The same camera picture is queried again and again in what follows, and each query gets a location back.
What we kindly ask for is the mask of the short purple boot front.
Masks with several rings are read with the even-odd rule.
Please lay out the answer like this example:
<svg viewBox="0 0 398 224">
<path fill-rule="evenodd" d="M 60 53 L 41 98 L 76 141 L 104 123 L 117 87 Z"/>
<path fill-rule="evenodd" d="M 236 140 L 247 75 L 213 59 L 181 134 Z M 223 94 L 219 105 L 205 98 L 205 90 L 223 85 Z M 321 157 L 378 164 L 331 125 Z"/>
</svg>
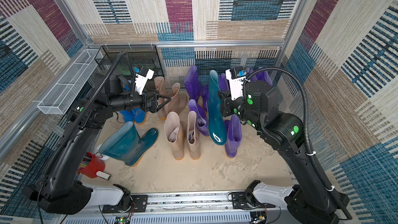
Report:
<svg viewBox="0 0 398 224">
<path fill-rule="evenodd" d="M 225 73 L 221 73 L 218 77 L 219 88 L 221 91 L 230 91 L 229 81 Z"/>
</svg>

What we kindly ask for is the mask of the short purple boot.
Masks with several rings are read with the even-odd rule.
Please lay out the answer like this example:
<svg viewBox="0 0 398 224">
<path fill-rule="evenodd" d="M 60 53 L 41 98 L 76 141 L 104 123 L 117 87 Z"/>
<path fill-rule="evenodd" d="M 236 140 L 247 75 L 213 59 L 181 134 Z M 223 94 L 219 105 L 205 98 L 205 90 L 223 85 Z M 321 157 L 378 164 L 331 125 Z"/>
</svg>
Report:
<svg viewBox="0 0 398 224">
<path fill-rule="evenodd" d="M 201 91 L 201 96 L 202 96 L 202 100 L 203 100 L 203 109 L 205 112 L 208 112 L 207 101 L 209 99 L 209 84 L 206 84 L 203 86 L 202 91 Z"/>
<path fill-rule="evenodd" d="M 221 91 L 230 91 L 229 81 L 225 73 L 221 73 L 218 77 L 219 88 Z"/>
</svg>

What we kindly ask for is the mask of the teal boot front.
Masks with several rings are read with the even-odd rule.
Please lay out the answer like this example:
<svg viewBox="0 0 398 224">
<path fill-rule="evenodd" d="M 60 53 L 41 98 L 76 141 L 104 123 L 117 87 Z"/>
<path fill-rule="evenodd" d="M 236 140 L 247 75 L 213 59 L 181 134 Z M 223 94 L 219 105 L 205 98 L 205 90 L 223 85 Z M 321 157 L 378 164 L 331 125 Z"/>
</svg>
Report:
<svg viewBox="0 0 398 224">
<path fill-rule="evenodd" d="M 207 100 L 207 109 L 209 136 L 215 144 L 223 146 L 227 142 L 227 131 L 221 114 L 221 100 L 218 96 L 220 87 L 218 83 L 218 73 L 215 70 L 209 72 L 208 89 L 209 99 Z"/>
</svg>

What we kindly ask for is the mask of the teal boot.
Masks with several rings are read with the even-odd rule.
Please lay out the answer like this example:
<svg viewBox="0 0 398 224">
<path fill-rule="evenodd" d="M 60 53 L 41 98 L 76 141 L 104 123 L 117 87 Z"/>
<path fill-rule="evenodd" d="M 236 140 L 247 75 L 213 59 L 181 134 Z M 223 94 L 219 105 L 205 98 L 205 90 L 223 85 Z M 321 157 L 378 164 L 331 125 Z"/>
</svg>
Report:
<svg viewBox="0 0 398 224">
<path fill-rule="evenodd" d="M 207 109 L 209 136 L 215 144 L 223 146 L 227 142 L 227 131 L 221 114 L 221 100 L 218 96 L 220 87 L 218 83 L 218 73 L 215 70 L 209 72 L 208 89 L 209 99 L 207 100 Z"/>
<path fill-rule="evenodd" d="M 158 137 L 159 131 L 156 128 L 151 128 L 143 136 L 140 136 L 135 124 L 129 121 L 101 145 L 99 152 L 133 167 L 155 144 Z"/>
</svg>

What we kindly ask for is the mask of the short beige boot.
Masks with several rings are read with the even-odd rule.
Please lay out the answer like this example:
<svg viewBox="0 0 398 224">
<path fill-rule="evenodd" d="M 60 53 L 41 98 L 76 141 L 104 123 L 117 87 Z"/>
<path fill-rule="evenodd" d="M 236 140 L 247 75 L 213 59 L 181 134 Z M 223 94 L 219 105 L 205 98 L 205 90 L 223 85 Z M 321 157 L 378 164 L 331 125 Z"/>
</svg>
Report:
<svg viewBox="0 0 398 224">
<path fill-rule="evenodd" d="M 184 158 L 184 126 L 176 112 L 167 115 L 164 134 L 176 160 Z"/>
</svg>

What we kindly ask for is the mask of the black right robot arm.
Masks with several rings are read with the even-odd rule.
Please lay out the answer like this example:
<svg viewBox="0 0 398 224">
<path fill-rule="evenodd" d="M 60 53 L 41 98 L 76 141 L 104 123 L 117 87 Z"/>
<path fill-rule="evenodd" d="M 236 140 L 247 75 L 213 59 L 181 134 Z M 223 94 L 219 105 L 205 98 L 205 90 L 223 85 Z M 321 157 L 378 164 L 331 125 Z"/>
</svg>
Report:
<svg viewBox="0 0 398 224">
<path fill-rule="evenodd" d="M 258 203 L 286 209 L 302 224 L 338 224 L 338 209 L 346 209 L 349 198 L 330 183 L 306 137 L 308 129 L 296 115 L 278 107 L 280 92 L 264 81 L 240 85 L 240 94 L 218 91 L 221 114 L 250 125 L 257 135 L 284 159 L 297 184 L 286 189 L 254 180 L 246 194 Z"/>
</svg>

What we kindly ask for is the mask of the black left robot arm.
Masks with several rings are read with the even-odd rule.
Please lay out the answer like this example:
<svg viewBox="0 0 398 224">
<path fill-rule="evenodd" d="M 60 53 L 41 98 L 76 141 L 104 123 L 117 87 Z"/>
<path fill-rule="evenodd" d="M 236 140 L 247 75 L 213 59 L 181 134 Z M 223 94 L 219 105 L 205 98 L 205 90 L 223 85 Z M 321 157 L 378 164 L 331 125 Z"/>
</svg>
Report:
<svg viewBox="0 0 398 224">
<path fill-rule="evenodd" d="M 84 185 L 75 177 L 89 145 L 115 112 L 139 108 L 157 113 L 171 102 L 165 92 L 145 89 L 146 81 L 151 78 L 150 74 L 141 72 L 132 81 L 111 71 L 95 75 L 94 91 L 90 97 L 73 104 L 60 145 L 42 176 L 23 190 L 39 211 L 73 215 L 91 205 L 129 205 L 130 191 L 126 188 L 114 185 L 99 189 Z"/>
</svg>

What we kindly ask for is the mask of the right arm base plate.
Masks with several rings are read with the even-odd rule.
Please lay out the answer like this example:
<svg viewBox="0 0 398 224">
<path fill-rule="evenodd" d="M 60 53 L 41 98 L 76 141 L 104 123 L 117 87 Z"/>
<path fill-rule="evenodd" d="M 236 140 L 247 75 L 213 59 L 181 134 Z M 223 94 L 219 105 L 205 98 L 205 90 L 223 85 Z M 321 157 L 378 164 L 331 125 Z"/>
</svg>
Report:
<svg viewBox="0 0 398 224">
<path fill-rule="evenodd" d="M 254 210 L 258 208 L 275 208 L 276 206 L 268 203 L 260 203 L 252 195 L 244 191 L 233 191 L 228 194 L 227 199 L 232 203 L 234 209 Z"/>
</svg>

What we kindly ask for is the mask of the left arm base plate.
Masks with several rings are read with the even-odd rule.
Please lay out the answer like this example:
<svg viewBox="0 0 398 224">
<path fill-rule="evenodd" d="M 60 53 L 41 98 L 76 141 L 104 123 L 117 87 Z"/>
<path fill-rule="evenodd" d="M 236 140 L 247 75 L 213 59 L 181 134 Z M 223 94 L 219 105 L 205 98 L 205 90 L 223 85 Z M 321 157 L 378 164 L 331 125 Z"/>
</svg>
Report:
<svg viewBox="0 0 398 224">
<path fill-rule="evenodd" d="M 130 195 L 128 198 L 124 197 L 117 205 L 104 205 L 102 213 L 143 213 L 147 207 L 148 195 Z"/>
</svg>

